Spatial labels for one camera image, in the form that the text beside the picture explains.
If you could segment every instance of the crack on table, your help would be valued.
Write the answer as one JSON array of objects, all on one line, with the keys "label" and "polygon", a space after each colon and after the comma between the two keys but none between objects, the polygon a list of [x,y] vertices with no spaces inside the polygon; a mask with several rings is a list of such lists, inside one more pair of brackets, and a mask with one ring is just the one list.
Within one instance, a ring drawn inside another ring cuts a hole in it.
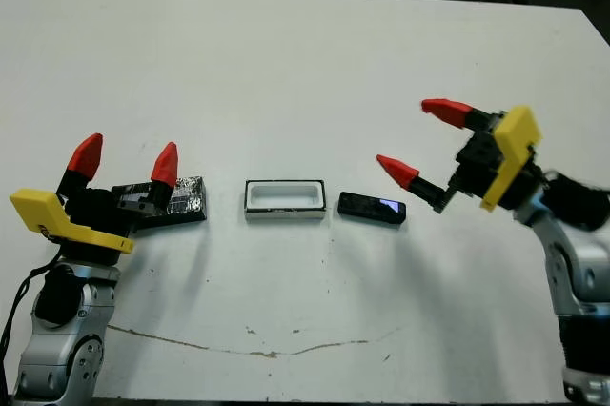
[{"label": "crack on table", "polygon": [[[117,332],[126,333],[128,335],[146,337],[147,339],[154,339],[154,340],[157,340],[157,341],[167,342],[167,343],[170,343],[170,344],[178,344],[180,346],[189,347],[191,349],[197,349],[199,351],[210,351],[210,352],[218,352],[218,353],[221,353],[221,354],[232,354],[232,355],[253,355],[253,356],[262,356],[264,358],[277,358],[279,355],[283,355],[283,356],[301,355],[301,354],[306,354],[306,353],[312,352],[312,351],[318,351],[320,349],[328,349],[330,347],[349,346],[349,345],[353,345],[353,344],[368,344],[369,342],[371,342],[368,339],[353,339],[353,340],[344,341],[344,342],[329,342],[329,343],[326,343],[326,344],[317,344],[315,346],[308,347],[306,349],[302,349],[302,350],[296,351],[296,352],[277,352],[277,351],[270,351],[270,352],[259,352],[259,351],[255,351],[255,352],[239,352],[239,351],[234,351],[234,350],[231,350],[231,349],[220,349],[220,348],[214,348],[214,347],[210,347],[210,346],[201,346],[199,344],[193,344],[191,342],[179,341],[177,339],[169,339],[168,337],[163,337],[163,336],[149,335],[147,333],[137,332],[136,330],[133,330],[131,328],[121,328],[121,327],[117,327],[115,325],[109,325],[108,328],[110,328],[111,330],[115,330]],[[388,333],[387,335],[382,336],[379,339],[376,339],[374,342],[378,342],[378,341],[388,337],[389,335],[397,332],[398,330],[399,330],[399,328],[391,331],[390,333]]]}]

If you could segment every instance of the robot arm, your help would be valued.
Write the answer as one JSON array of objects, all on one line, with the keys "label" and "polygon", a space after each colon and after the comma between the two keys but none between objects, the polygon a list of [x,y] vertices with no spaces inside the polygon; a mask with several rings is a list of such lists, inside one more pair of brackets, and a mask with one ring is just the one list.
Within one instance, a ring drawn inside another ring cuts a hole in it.
[{"label": "robot arm", "polygon": [[527,107],[486,113],[446,99],[422,103],[446,123],[474,134],[457,154],[447,190],[419,171],[382,155],[377,160],[405,190],[441,213],[457,192],[513,211],[545,252],[546,273],[565,355],[564,392],[577,403],[610,405],[610,244],[600,239],[610,216],[608,191],[562,174],[549,176],[534,163],[541,139]]},{"label": "robot arm", "polygon": [[[114,311],[120,276],[114,265],[132,250],[127,236],[134,225],[143,217],[165,214],[172,196],[177,179],[174,143],[157,158],[150,191],[137,201],[87,188],[101,148],[101,134],[86,139],[74,152],[56,193],[23,189],[10,197],[31,231],[60,246],[55,260],[39,271],[48,270],[31,312],[32,335],[21,355],[13,406],[89,404]],[[21,297],[20,291],[16,303]],[[7,328],[3,351],[10,322]],[[0,381],[5,392],[6,380]],[[8,404],[5,394],[0,402]]]}]

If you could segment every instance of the red fingertip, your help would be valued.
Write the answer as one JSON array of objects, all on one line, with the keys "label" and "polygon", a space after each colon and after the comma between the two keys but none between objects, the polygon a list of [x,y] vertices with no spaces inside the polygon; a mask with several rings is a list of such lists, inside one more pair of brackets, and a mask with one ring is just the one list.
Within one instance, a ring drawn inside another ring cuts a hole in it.
[{"label": "red fingertip", "polygon": [[151,180],[164,182],[175,187],[178,180],[178,148],[170,142],[154,162]]},{"label": "red fingertip", "polygon": [[464,128],[466,125],[466,115],[472,111],[473,107],[445,98],[430,98],[424,99],[421,102],[421,109],[449,125]]},{"label": "red fingertip", "polygon": [[397,184],[404,190],[409,190],[409,186],[413,179],[419,176],[419,171],[415,168],[411,168],[405,165],[401,161],[395,160],[388,156],[378,155],[377,161],[383,167],[386,173],[388,173],[397,182]]},{"label": "red fingertip", "polygon": [[92,180],[99,167],[102,156],[102,143],[104,136],[99,132],[92,134],[76,148],[68,163],[68,169],[76,173],[81,173],[88,180]]}]

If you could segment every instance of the white table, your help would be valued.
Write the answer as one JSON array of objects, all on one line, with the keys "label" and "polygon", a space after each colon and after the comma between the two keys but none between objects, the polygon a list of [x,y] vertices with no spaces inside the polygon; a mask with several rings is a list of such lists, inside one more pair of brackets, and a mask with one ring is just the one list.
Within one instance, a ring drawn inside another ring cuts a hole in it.
[{"label": "white table", "polygon": [[[543,252],[497,210],[443,215],[378,166],[445,185],[469,137],[419,109],[533,107],[539,163],[608,184],[610,49],[577,10],[427,0],[0,0],[2,316],[55,248],[8,196],[54,190],[105,134],[98,187],[143,181],[169,140],[210,219],[142,232],[119,262],[97,396],[561,401]],[[320,222],[253,223],[246,179],[324,179]],[[340,191],[407,202],[399,230]],[[19,310],[9,382],[40,280]]]}]

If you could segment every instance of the yellow bracket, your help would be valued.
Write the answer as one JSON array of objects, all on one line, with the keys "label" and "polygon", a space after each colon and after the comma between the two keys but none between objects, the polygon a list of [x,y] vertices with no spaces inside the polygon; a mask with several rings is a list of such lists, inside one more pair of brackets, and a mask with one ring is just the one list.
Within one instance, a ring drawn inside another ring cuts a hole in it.
[{"label": "yellow bracket", "polygon": [[494,139],[504,156],[498,175],[483,196],[480,207],[491,212],[504,196],[523,165],[542,139],[536,119],[527,106],[516,106],[508,112],[494,129]]},{"label": "yellow bracket", "polygon": [[133,241],[127,237],[98,232],[91,227],[71,223],[57,195],[53,192],[21,189],[10,196],[10,201],[28,229],[45,237],[60,237],[107,247],[124,254],[130,253],[133,249]]}]

